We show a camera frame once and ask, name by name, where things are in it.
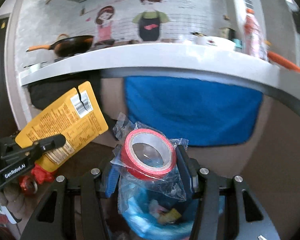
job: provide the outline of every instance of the red tape roll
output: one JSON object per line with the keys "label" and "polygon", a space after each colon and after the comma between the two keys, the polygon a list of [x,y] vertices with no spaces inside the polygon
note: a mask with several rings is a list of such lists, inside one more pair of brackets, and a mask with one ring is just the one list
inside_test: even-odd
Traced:
{"label": "red tape roll", "polygon": [[[155,168],[140,161],[132,148],[135,143],[144,143],[155,148],[162,157],[163,166]],[[130,132],[121,150],[121,161],[127,165],[126,169],[133,176],[142,180],[163,178],[176,166],[176,160],[176,152],[170,141],[150,129],[137,129]]]}

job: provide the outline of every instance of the orange handle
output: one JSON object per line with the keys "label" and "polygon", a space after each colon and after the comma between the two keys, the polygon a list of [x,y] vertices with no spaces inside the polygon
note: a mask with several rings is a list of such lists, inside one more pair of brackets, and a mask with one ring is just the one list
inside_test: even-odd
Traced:
{"label": "orange handle", "polygon": [[50,45],[31,46],[28,49],[26,49],[26,52],[34,51],[34,50],[37,50],[37,49],[50,49]]}
{"label": "orange handle", "polygon": [[62,33],[57,37],[57,41],[59,40],[60,37],[62,36],[66,36],[67,38],[70,38],[70,36],[68,34]]}
{"label": "orange handle", "polygon": [[272,51],[268,51],[268,58],[287,69],[294,70],[300,73],[300,67],[298,67],[296,64],[292,63],[291,61],[287,60],[286,58],[280,56],[279,54],[276,54]]}

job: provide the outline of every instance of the black cloth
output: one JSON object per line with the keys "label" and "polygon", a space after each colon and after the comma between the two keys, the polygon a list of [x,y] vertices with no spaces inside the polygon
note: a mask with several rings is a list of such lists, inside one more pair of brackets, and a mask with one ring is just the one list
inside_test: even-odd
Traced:
{"label": "black cloth", "polygon": [[157,12],[157,17],[152,19],[144,18],[144,12],[138,22],[139,36],[143,41],[156,41],[160,35],[160,15]]}
{"label": "black cloth", "polygon": [[37,109],[45,109],[52,102],[57,100],[64,93],[80,84],[89,81],[97,102],[101,105],[101,77],[98,70],[85,71],[75,74],[67,74],[44,80],[39,80],[28,85],[31,103]]}

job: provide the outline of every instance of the blue towel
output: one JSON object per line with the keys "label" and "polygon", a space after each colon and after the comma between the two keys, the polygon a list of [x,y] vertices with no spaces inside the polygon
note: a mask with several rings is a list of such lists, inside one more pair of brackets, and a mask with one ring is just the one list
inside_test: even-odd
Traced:
{"label": "blue towel", "polygon": [[133,76],[124,86],[132,122],[186,138],[191,146],[246,142],[262,102],[259,91],[198,79]]}

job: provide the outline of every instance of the bottle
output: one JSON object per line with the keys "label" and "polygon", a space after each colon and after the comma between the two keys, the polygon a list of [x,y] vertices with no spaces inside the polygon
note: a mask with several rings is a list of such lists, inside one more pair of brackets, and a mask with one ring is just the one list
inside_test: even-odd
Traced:
{"label": "bottle", "polygon": [[232,39],[232,41],[235,43],[234,51],[242,52],[242,41],[239,39]]}
{"label": "bottle", "polygon": [[266,59],[266,50],[260,25],[254,16],[254,11],[247,9],[244,25],[244,52],[250,56]]}

